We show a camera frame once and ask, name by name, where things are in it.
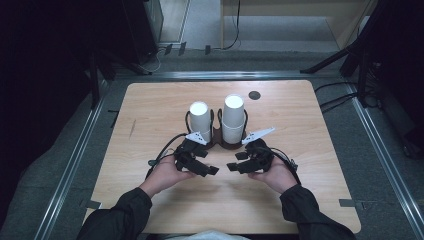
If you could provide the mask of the short white paper cup stack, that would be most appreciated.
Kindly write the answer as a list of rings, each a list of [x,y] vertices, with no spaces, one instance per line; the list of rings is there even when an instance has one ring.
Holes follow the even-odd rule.
[[[202,138],[211,141],[211,113],[205,102],[193,102],[189,108],[189,126],[192,132],[199,132]]]

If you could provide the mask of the person's light grey clothing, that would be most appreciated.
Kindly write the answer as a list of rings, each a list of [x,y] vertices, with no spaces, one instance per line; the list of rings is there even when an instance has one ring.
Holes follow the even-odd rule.
[[[192,235],[169,234],[162,240],[250,240],[240,235],[231,235],[216,230],[207,230]]]

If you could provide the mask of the person's right hand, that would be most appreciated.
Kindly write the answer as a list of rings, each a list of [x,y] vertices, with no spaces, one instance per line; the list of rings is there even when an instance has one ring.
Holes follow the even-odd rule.
[[[273,159],[271,167],[267,172],[249,173],[248,177],[265,183],[272,190],[280,194],[283,194],[285,191],[298,184],[288,167],[279,158]]]

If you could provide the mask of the person's left hand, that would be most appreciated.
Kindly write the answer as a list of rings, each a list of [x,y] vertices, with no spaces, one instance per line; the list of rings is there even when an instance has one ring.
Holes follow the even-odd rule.
[[[167,156],[160,160],[152,173],[140,184],[139,188],[150,198],[153,198],[161,191],[194,177],[195,174],[190,171],[178,171],[175,166],[175,157]]]

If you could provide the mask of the black tape strip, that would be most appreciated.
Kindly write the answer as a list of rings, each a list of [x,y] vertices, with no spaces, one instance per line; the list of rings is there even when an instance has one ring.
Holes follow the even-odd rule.
[[[116,121],[117,121],[117,118],[119,116],[119,110],[111,110],[111,109],[109,109],[107,112],[110,113],[110,114],[112,114],[114,116],[113,117],[113,121],[112,121],[112,123],[110,125],[110,128],[114,128],[114,126],[116,124]]]

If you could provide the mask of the aluminium frame rail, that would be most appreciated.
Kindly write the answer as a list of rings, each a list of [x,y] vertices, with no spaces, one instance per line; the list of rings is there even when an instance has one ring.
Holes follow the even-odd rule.
[[[398,202],[418,240],[424,240],[424,214],[419,208],[417,201],[413,198],[409,187],[385,144],[375,122],[368,109],[364,108],[358,100],[353,101],[353,106],[359,116],[368,138],[378,156],[379,162],[386,177],[398,199]]]
[[[133,79],[134,81],[242,81],[242,80],[294,80],[339,78],[337,70],[322,70],[317,73],[301,73],[291,71],[179,71],[156,72],[147,75],[119,73],[118,79]]]
[[[71,184],[84,155],[86,146],[94,130],[97,119],[104,105],[104,98],[110,89],[110,82],[102,80],[100,82],[100,99],[99,102],[90,110],[83,129],[69,157],[66,168],[60,178],[60,181],[51,197],[48,207],[43,215],[42,221],[37,229],[33,240],[48,240],[65,199],[70,191]]]

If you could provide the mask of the tall white paper cup stack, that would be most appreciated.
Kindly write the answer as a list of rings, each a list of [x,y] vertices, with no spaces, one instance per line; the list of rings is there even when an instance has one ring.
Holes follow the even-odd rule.
[[[239,143],[245,125],[244,100],[240,95],[230,94],[225,98],[221,123],[223,140],[228,144]]]

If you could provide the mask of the black cabinet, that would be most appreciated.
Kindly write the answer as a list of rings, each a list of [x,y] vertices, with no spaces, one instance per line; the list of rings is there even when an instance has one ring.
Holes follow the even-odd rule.
[[[158,52],[164,16],[160,0],[122,0],[135,47],[135,62],[141,63]]]

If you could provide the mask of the light wooden furniture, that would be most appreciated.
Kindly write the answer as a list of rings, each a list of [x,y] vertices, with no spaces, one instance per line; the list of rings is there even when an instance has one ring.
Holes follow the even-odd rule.
[[[241,16],[325,17],[340,49],[356,37],[379,0],[241,0]]]

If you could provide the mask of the black metal stand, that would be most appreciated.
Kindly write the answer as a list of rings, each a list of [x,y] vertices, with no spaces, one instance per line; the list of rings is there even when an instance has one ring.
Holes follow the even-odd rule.
[[[94,49],[89,54],[89,78],[91,87],[92,103],[94,109],[101,99],[98,73],[101,73],[106,79],[113,80],[116,72],[112,66],[113,63],[123,66],[136,75],[151,75],[152,71],[143,70],[141,66],[125,61],[107,50]]]

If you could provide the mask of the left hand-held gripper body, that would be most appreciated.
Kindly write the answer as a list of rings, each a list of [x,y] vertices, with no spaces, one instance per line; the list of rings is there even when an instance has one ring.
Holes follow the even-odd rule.
[[[190,133],[185,136],[184,141],[177,147],[174,152],[176,159],[176,167],[179,171],[185,168],[186,164],[197,160],[195,151],[198,147],[204,147],[207,142],[202,138],[199,132]]]

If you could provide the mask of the dark wire cup holder rack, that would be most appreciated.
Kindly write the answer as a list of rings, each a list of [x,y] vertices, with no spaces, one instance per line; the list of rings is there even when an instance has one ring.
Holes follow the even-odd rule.
[[[206,149],[210,149],[216,144],[220,145],[224,149],[235,150],[242,147],[242,139],[247,136],[246,126],[248,121],[248,114],[244,112],[244,123],[242,125],[242,134],[238,142],[229,143],[224,139],[224,123],[223,123],[223,110],[219,109],[217,113],[214,113],[213,110],[210,111],[211,120],[214,120],[214,116],[217,116],[219,127],[215,128],[213,124],[210,124],[209,138],[210,140],[204,144]]]

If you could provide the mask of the black tripod stand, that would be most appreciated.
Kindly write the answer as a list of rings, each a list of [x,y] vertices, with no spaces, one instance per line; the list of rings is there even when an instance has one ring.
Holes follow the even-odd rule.
[[[383,81],[409,103],[424,91],[424,0],[378,0],[356,40],[304,70],[315,73],[343,59],[340,74],[359,72],[356,97],[366,102],[368,79]]]

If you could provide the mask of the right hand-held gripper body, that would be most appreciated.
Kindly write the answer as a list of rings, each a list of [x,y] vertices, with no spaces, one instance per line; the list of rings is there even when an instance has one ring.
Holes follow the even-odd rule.
[[[242,140],[242,143],[245,145],[244,152],[247,152],[249,158],[242,160],[242,162],[252,160],[257,163],[258,170],[268,171],[273,159],[273,153],[263,140],[263,137],[274,130],[275,128],[271,127],[250,132],[247,137]]]

